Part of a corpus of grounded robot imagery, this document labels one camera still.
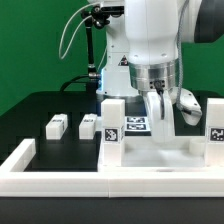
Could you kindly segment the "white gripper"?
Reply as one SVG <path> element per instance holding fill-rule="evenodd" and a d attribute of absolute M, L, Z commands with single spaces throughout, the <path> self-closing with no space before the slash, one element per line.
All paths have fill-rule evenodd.
<path fill-rule="evenodd" d="M 178 88 L 165 90 L 159 95 L 155 90 L 143 94 L 143 100 L 154 142 L 165 143 L 174 139 L 175 125 L 173 105 L 177 102 Z M 193 93 L 182 89 L 180 94 L 181 114 L 185 122 L 195 126 L 200 121 L 202 110 Z"/>

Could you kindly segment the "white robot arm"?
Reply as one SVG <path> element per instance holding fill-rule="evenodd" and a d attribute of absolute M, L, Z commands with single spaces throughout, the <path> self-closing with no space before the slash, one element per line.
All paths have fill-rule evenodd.
<path fill-rule="evenodd" d="M 181 44 L 224 35 L 224 0 L 87 0 L 94 25 L 106 29 L 107 64 L 97 93 L 142 96 L 156 142 L 175 136 L 173 109 L 190 125 L 202 112 L 182 89 Z"/>

